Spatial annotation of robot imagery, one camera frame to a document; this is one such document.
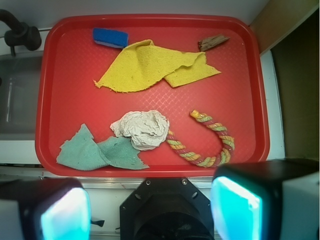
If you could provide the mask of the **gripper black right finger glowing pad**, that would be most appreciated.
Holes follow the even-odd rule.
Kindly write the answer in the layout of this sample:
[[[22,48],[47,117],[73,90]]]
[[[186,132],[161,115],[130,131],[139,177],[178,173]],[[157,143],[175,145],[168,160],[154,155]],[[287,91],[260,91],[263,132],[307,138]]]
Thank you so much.
[[[210,204],[223,240],[317,240],[320,164],[310,159],[224,164],[215,171]]]

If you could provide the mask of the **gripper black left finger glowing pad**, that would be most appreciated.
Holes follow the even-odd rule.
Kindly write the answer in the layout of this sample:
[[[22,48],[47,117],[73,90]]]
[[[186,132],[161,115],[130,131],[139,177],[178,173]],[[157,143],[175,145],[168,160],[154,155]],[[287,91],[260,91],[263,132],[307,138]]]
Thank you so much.
[[[90,231],[90,198],[77,179],[1,182],[2,240],[88,240]]]

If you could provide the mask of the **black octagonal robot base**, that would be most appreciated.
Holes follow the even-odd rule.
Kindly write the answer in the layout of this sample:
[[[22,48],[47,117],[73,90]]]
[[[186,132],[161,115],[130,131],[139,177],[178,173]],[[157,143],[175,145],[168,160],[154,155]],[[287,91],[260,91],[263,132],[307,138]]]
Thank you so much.
[[[211,203],[187,178],[147,178],[120,205],[122,240],[213,240]]]

